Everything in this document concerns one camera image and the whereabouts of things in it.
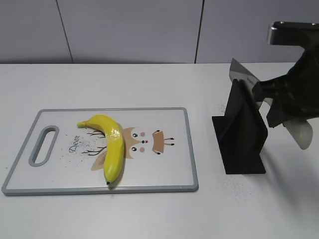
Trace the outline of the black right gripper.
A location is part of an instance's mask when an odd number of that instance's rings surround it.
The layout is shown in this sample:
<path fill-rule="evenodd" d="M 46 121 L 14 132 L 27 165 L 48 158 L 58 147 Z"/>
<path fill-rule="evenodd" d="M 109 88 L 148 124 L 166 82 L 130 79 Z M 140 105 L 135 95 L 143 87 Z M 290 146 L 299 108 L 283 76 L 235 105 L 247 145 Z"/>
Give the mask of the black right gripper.
<path fill-rule="evenodd" d="M 256 102 L 271 101 L 266 116 L 269 127 L 289 120 L 308 120 L 319 117 L 319 49 L 305 50 L 288 71 L 267 81 L 255 84 L 252 94 Z"/>

